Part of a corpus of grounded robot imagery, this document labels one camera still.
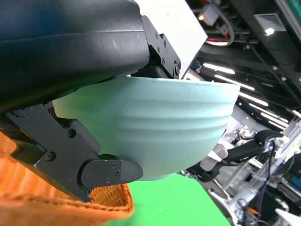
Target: ceiling light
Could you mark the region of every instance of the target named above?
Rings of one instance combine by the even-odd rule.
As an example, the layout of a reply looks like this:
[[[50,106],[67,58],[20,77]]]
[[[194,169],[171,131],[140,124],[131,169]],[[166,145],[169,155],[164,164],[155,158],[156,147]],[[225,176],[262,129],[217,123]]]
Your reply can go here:
[[[245,94],[245,93],[239,92],[239,95],[240,95],[241,97],[245,97],[245,98],[247,98],[247,99],[249,99],[249,100],[253,100],[254,102],[257,102],[257,103],[259,103],[259,104],[261,104],[261,105],[269,106],[269,104],[268,104],[267,102],[264,102],[264,101],[262,101],[262,100],[260,100],[260,99],[254,98],[254,97],[252,97],[252,96],[250,96],[250,95],[247,95],[247,94]]]
[[[269,123],[271,123],[271,124],[274,125],[274,126],[277,126],[278,128],[281,128],[281,129],[285,130],[284,127],[279,126],[278,124],[276,124],[276,123],[274,123],[274,122],[272,122],[272,121],[269,121]]]
[[[271,116],[273,116],[273,117],[275,117],[275,118],[278,118],[277,115],[275,115],[275,114],[273,114],[273,113],[271,113],[271,112],[268,112],[268,111],[262,109],[261,107],[258,107],[258,106],[254,105],[254,104],[249,104],[249,105],[250,105],[251,107],[257,108],[258,110],[261,110],[262,112],[265,112],[266,114],[269,114],[269,115],[271,115]]]
[[[229,69],[229,68],[220,67],[220,66],[216,66],[216,65],[212,65],[212,64],[207,64],[207,63],[204,63],[203,66],[213,69],[215,71],[225,72],[225,73],[229,73],[229,74],[235,74],[235,71],[233,71],[232,69]]]
[[[284,118],[280,118],[280,120],[282,120],[282,121],[288,123],[288,120],[286,120],[286,119],[284,119]]]
[[[297,112],[296,110],[293,110],[293,114],[298,116],[299,118],[301,118],[301,114],[299,112]]]
[[[218,79],[221,79],[221,80],[224,80],[224,81],[227,81],[227,82],[230,82],[230,83],[239,85],[239,86],[241,86],[241,87],[244,87],[244,88],[253,90],[253,91],[255,90],[255,89],[254,89],[253,87],[251,87],[251,86],[247,86],[247,85],[242,84],[242,83],[240,83],[240,82],[233,81],[233,80],[231,80],[231,79],[227,79],[227,78],[225,78],[225,77],[223,77],[223,76],[220,76],[220,75],[218,75],[218,74],[216,74],[215,77],[218,78]]]
[[[267,35],[271,35],[274,33],[274,29],[273,28],[268,28],[267,30],[265,30]]]
[[[261,84],[262,84],[262,85],[264,85],[264,86],[269,86],[269,87],[272,87],[272,88],[274,87],[273,85],[271,85],[271,84],[268,84],[268,83],[264,83],[264,82],[262,82]]]
[[[198,16],[198,19],[199,19],[199,20],[204,20],[204,16],[203,16],[203,15],[199,15],[199,16]]]
[[[263,117],[266,117],[266,118],[268,118],[268,119],[270,119],[270,120],[272,120],[272,121],[274,121],[274,122],[277,122],[279,125],[282,125],[282,126],[284,126],[284,127],[288,127],[288,124],[286,124],[285,122],[283,122],[283,121],[280,121],[280,120],[278,120],[278,119],[275,119],[275,118],[273,118],[272,116],[269,116],[268,114],[266,114],[266,113],[260,113]]]
[[[275,114],[273,114],[273,113],[271,113],[271,112],[269,112],[269,111],[266,111],[266,110],[262,109],[261,107],[258,107],[258,106],[253,105],[253,104],[249,104],[249,105],[252,106],[252,107],[254,107],[254,108],[257,108],[258,110],[260,110],[260,111],[262,111],[262,112],[265,112],[266,114],[269,114],[269,115],[271,115],[271,116],[273,116],[273,117],[275,117],[275,118],[279,118],[280,120],[282,120],[282,121],[288,123],[288,120],[286,120],[286,119],[284,119],[284,118],[280,118],[279,116],[277,116],[277,115],[275,115]]]

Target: screw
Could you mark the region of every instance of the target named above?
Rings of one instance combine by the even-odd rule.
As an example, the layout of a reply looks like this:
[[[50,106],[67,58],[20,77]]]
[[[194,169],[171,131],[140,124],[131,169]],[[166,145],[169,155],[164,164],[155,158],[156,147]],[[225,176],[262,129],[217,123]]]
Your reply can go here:
[[[118,169],[118,170],[116,170],[116,173],[115,173],[115,175],[117,176],[117,177],[119,177],[119,175],[121,174],[121,171]]]
[[[179,69],[178,65],[175,67],[174,72],[176,75],[179,75],[180,69]]]
[[[91,192],[92,192],[92,191],[91,191],[90,188],[88,188],[88,189],[85,191],[86,194],[90,194]]]
[[[67,136],[68,136],[69,138],[74,138],[75,135],[76,135],[76,131],[75,131],[74,129],[68,130]]]
[[[54,152],[49,152],[45,155],[45,160],[46,161],[53,161],[55,159],[55,153]]]

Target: cable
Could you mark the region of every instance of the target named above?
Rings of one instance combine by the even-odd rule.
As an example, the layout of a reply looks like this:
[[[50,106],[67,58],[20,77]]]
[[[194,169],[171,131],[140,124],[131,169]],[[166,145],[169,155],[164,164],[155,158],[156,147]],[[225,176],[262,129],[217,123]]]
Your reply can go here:
[[[224,15],[224,13],[219,9],[218,5],[213,1],[213,4],[216,6],[217,10],[219,10],[220,12],[220,18],[223,19],[224,23],[228,26],[229,30],[228,30],[228,34],[225,35],[225,38],[228,39],[229,36],[229,40],[223,42],[223,41],[210,41],[210,40],[206,40],[205,43],[209,44],[209,45],[213,45],[213,46],[221,46],[221,47],[226,47],[229,46],[233,43],[234,38],[235,38],[235,33],[234,33],[234,28],[232,26],[231,21]]]
[[[267,226],[270,226],[270,224],[267,223],[267,222],[265,222],[264,220],[257,220],[256,223],[258,223],[258,222],[261,222],[261,223],[264,223],[264,224],[267,225]]]
[[[268,164],[268,176],[263,184],[263,187],[262,187],[262,190],[259,194],[259,205],[258,205],[258,210],[257,212],[259,212],[261,214],[261,208],[262,208],[262,203],[263,203],[263,198],[264,198],[264,194],[265,194],[265,189],[267,187],[267,184],[268,184],[268,181],[269,181],[269,178],[270,178],[270,170],[271,170],[271,165],[272,165],[272,158],[273,158],[273,154],[275,153],[275,141],[272,140],[272,143],[273,143],[273,149],[271,150],[271,153],[270,153],[270,156],[269,156],[269,164]]]
[[[206,5],[208,2],[206,2],[206,0],[198,0],[200,3],[202,3],[203,5]]]

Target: ceramic bowl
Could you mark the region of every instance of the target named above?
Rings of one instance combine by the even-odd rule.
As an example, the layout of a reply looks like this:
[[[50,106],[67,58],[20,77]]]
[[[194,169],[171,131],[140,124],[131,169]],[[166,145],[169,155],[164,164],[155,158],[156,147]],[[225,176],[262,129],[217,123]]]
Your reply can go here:
[[[202,160],[222,136],[239,86],[122,77],[53,101],[56,114],[78,119],[101,154],[124,156],[155,180]]]

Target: orange wicker basket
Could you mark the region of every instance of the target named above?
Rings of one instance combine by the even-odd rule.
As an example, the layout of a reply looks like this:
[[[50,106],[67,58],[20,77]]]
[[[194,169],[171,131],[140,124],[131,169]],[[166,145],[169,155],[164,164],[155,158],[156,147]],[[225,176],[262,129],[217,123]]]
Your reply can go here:
[[[97,225],[134,211],[128,185],[96,188],[82,203],[55,189],[9,156],[15,143],[0,133],[0,226]]]

